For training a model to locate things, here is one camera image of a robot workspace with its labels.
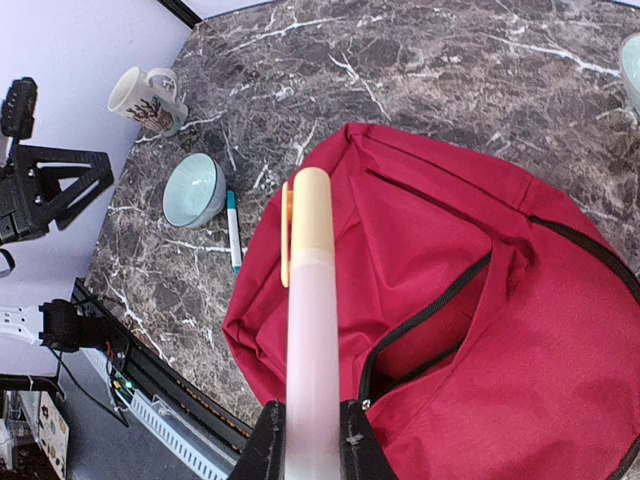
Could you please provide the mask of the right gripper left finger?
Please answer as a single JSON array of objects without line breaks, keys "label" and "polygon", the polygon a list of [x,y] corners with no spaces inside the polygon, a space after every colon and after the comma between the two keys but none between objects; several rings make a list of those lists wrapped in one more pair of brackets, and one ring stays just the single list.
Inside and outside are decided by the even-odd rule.
[{"label": "right gripper left finger", "polygon": [[281,480],[284,478],[286,405],[268,402],[229,480]]}]

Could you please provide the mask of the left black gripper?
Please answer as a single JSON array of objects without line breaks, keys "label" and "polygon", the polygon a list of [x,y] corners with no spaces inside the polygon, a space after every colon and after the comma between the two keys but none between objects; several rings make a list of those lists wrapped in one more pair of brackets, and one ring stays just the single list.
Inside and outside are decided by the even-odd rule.
[{"label": "left black gripper", "polygon": [[[1,167],[1,244],[35,240],[54,222],[66,229],[114,181],[104,152],[19,144],[34,126],[37,84],[31,77],[12,82],[1,104],[1,140],[9,147]],[[34,168],[30,211],[17,166]]]}]

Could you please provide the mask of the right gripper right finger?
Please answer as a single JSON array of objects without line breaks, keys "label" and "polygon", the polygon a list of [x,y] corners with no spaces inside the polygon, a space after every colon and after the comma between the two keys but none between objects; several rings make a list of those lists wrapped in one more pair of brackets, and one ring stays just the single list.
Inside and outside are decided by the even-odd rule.
[{"label": "right gripper right finger", "polygon": [[340,451],[342,479],[398,480],[365,411],[354,400],[340,404]]}]

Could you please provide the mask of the teal capped white marker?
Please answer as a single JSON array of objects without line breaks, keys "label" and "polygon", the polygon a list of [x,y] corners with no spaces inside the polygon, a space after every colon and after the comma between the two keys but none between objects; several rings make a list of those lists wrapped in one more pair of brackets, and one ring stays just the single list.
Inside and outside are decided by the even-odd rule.
[{"label": "teal capped white marker", "polygon": [[227,191],[227,221],[231,254],[231,264],[233,271],[238,273],[242,266],[242,247],[240,241],[239,221],[237,215],[236,194]]}]

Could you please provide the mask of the red student backpack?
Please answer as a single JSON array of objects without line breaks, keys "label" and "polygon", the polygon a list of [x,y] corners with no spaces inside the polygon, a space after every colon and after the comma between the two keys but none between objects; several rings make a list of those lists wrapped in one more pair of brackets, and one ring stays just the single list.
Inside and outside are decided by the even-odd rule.
[{"label": "red student backpack", "polygon": [[561,191],[349,123],[331,182],[340,401],[398,479],[620,479],[639,454],[639,282]]}]

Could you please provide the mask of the pale yellow highlighter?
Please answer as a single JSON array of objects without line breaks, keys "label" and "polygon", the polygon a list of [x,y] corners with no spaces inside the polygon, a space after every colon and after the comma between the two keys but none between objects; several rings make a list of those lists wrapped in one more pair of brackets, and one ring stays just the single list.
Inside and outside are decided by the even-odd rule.
[{"label": "pale yellow highlighter", "polygon": [[288,291],[287,479],[338,479],[340,368],[331,182],[301,169],[281,201],[281,282]]}]

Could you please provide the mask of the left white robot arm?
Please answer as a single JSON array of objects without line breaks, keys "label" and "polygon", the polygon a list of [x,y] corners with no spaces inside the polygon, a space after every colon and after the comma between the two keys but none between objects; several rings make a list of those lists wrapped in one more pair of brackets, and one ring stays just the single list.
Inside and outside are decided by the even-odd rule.
[{"label": "left white robot arm", "polygon": [[[39,239],[54,224],[63,231],[114,182],[104,152],[23,145],[32,136],[37,84],[12,82],[1,103],[1,257],[3,278],[15,269],[8,244]],[[1,334],[61,352],[99,348],[103,321],[85,326],[79,305],[56,299],[39,306],[1,309]]]}]

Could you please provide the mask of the cream patterned mug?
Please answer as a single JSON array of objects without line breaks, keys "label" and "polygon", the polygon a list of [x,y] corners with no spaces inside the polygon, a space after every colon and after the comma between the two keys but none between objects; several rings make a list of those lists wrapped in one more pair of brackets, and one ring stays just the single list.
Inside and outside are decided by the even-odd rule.
[{"label": "cream patterned mug", "polygon": [[139,67],[127,70],[111,91],[107,109],[161,136],[177,133],[189,115],[188,107],[178,98],[175,72]]}]

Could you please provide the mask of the celadon bowl near left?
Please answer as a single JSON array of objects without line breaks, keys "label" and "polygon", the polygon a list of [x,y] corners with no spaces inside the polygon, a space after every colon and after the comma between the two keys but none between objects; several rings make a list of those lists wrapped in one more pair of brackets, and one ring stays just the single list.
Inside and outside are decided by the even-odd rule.
[{"label": "celadon bowl near left", "polygon": [[184,158],[171,173],[163,194],[163,214],[177,228],[197,228],[226,206],[226,179],[210,156]]}]

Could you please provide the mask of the celadon bowl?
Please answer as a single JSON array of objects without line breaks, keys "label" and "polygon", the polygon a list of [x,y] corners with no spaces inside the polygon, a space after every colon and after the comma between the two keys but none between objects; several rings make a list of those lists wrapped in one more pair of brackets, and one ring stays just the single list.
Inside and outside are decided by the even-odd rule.
[{"label": "celadon bowl", "polygon": [[210,156],[184,158],[171,173],[163,194],[163,214],[177,228],[197,228],[226,206],[226,179]]},{"label": "celadon bowl", "polygon": [[621,77],[631,106],[639,112],[640,106],[640,34],[627,37],[619,52]]}]

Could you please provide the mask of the celadon bowl far right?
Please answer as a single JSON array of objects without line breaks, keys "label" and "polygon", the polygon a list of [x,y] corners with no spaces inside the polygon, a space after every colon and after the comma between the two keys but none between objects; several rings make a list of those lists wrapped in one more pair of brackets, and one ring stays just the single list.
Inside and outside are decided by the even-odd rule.
[{"label": "celadon bowl far right", "polygon": [[640,34],[627,37],[619,52],[621,77],[631,106],[639,112],[640,106]]}]

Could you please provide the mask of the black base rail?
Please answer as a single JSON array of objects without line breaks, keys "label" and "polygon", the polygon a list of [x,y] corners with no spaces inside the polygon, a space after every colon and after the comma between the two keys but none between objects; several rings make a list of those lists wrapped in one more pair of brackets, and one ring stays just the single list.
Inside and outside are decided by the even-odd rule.
[{"label": "black base rail", "polygon": [[99,297],[91,294],[82,278],[75,280],[72,298],[82,302],[81,307],[89,316],[105,320],[118,373],[148,397],[159,397],[188,423],[204,429],[232,449],[240,451],[245,447],[251,427],[197,389],[136,338]]}]

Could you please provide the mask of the left black frame post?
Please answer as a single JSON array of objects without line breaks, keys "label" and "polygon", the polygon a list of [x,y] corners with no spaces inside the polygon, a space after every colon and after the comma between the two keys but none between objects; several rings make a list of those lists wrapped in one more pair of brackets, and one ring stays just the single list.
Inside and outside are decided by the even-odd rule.
[{"label": "left black frame post", "polygon": [[157,2],[189,29],[194,29],[197,24],[203,21],[203,19],[182,0],[157,0]]}]

